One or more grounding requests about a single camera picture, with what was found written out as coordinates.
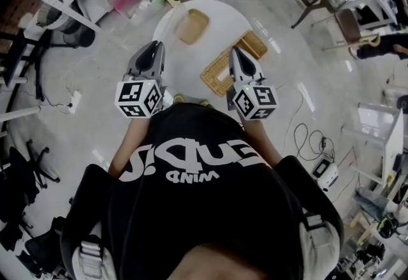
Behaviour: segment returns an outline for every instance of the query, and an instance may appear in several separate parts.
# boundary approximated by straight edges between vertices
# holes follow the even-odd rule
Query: power strip
[[[71,106],[68,108],[71,114],[74,114],[78,108],[79,101],[81,100],[82,94],[78,91],[74,91],[74,95],[71,98]]]

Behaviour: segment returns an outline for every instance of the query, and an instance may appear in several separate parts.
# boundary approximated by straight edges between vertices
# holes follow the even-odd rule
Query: chair
[[[41,178],[41,176],[44,176],[45,178],[47,178],[50,181],[53,182],[60,182],[60,179],[58,177],[56,178],[52,178],[51,176],[49,176],[49,174],[47,174],[46,172],[44,172],[41,168],[40,168],[40,163],[41,160],[44,156],[44,153],[48,153],[50,152],[50,149],[48,147],[44,148],[40,155],[38,156],[38,159],[35,160],[34,158],[34,154],[33,151],[31,149],[31,144],[33,143],[32,140],[29,140],[26,145],[27,145],[27,150],[28,150],[28,154],[30,157],[29,161],[26,161],[26,159],[23,157],[23,155],[21,155],[21,153],[19,153],[18,150],[16,150],[16,148],[14,147],[10,147],[10,165],[13,169],[25,169],[25,170],[30,170],[32,172],[35,173],[35,175],[37,176],[37,180],[38,180],[38,184],[40,185],[41,189],[46,189],[47,188],[47,184],[43,183],[43,180]]]
[[[36,275],[38,275],[38,269],[41,270],[41,274],[64,274],[66,272],[62,264],[60,245],[64,222],[64,217],[53,218],[51,229],[48,232],[25,243],[25,249],[29,255],[23,252],[17,257],[29,270],[35,270]]]
[[[10,167],[0,173],[0,219],[6,226],[0,231],[0,244],[7,251],[14,251],[23,229],[30,228],[22,220],[24,209],[34,203],[40,192],[27,161],[18,151],[10,149]]]
[[[359,47],[360,45],[364,44],[369,44],[373,47],[376,47],[378,46],[378,44],[380,44],[381,37],[377,34],[361,36],[360,27],[357,23],[356,17],[354,16],[354,13],[350,9],[336,11],[332,16],[320,20],[319,22],[313,23],[312,27],[318,23],[329,21],[333,18],[339,25],[344,40],[347,44],[337,45],[335,47],[330,48],[324,48],[323,51],[344,47]]]

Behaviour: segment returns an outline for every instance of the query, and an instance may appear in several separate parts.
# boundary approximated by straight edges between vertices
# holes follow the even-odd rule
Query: black t-shirt
[[[302,206],[232,118],[174,105],[153,116],[135,154],[103,219],[104,245],[120,280],[167,279],[190,249],[206,243],[234,251],[270,277],[302,278]],[[282,162],[306,174],[299,163]],[[295,171],[284,172],[296,183]]]

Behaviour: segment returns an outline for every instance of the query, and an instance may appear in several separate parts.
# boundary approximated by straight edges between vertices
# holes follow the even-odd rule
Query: woven basket
[[[223,73],[226,68],[229,68],[230,51],[234,46],[244,49],[257,60],[260,60],[268,52],[268,48],[260,38],[258,38],[254,32],[248,31],[236,42],[231,44],[229,48],[223,51],[210,66],[205,68],[201,73],[201,79],[216,95],[221,97],[225,96],[228,89],[233,85],[233,79],[229,73],[228,76],[221,81],[218,80],[217,77]]]

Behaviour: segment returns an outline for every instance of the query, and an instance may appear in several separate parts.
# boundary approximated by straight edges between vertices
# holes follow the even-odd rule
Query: wooden tray
[[[189,20],[180,40],[188,45],[194,44],[204,33],[210,22],[209,17],[197,9],[189,10]]]

